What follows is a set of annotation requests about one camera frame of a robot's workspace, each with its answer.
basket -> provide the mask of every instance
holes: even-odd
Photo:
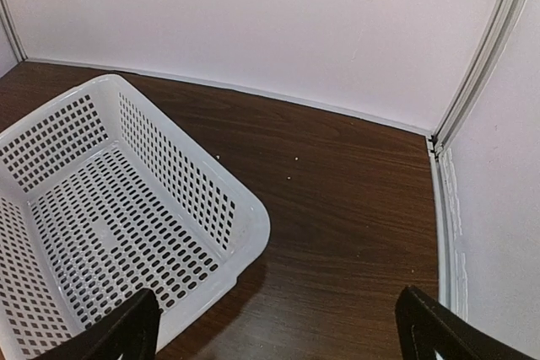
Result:
[[[0,134],[0,346],[33,358],[151,288],[158,350],[264,250],[261,202],[116,75]]]

dark wooden surface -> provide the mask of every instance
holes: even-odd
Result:
[[[0,130],[102,73],[18,65],[0,79]],[[437,295],[424,139],[229,90],[122,76],[219,155],[272,221],[262,256],[158,359],[399,358],[401,289],[414,283]]]

basket bottom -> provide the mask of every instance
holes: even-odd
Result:
[[[30,202],[47,264],[81,328],[143,287],[166,312],[221,263],[198,225],[164,203],[127,156],[114,143]]]

baseboard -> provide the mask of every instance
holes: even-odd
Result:
[[[467,321],[467,257],[462,249],[463,232],[451,149],[447,148],[438,157],[430,153],[430,159],[437,215],[439,300]]]
[[[121,72],[127,72],[127,73],[136,73],[139,75],[175,80],[178,82],[202,84],[202,85],[211,86],[214,88],[229,89],[229,90],[234,90],[241,93],[254,94],[257,96],[267,97],[269,99],[287,101],[289,103],[293,103],[296,105],[306,105],[308,107],[312,107],[318,110],[331,111],[332,113],[338,113],[344,116],[359,118],[360,120],[374,122],[376,124],[381,124],[383,126],[391,126],[393,128],[419,134],[424,137],[428,137],[431,135],[431,132],[429,130],[418,128],[416,126],[410,126],[408,124],[403,124],[398,121],[387,120],[386,118],[373,116],[371,114],[366,114],[362,111],[350,110],[344,107],[339,107],[337,105],[328,105],[326,103],[321,103],[314,100],[302,99],[300,97],[289,96],[287,94],[280,94],[280,93],[269,92],[266,90],[248,88],[246,86],[241,86],[241,85],[233,84],[233,83],[222,83],[222,82],[215,82],[213,80],[207,80],[207,79],[189,78],[186,76],[175,75],[175,74],[170,74],[170,73],[144,71],[142,69],[133,69],[129,67],[113,67],[113,66],[108,66],[108,65],[96,65],[93,63],[84,63],[84,62],[60,61],[60,60],[54,60],[54,59],[32,58],[32,57],[29,57],[27,61],[40,62],[40,63],[52,63],[56,65],[68,65],[71,67],[92,67],[94,69],[102,69],[102,70],[107,70],[107,71],[121,71]]]

white backdrop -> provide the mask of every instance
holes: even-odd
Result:
[[[15,55],[8,42],[8,36],[0,24],[0,78],[17,64]]]
[[[540,0],[451,143],[468,320],[540,357]]]
[[[30,57],[172,73],[435,129],[495,0],[8,0]]]

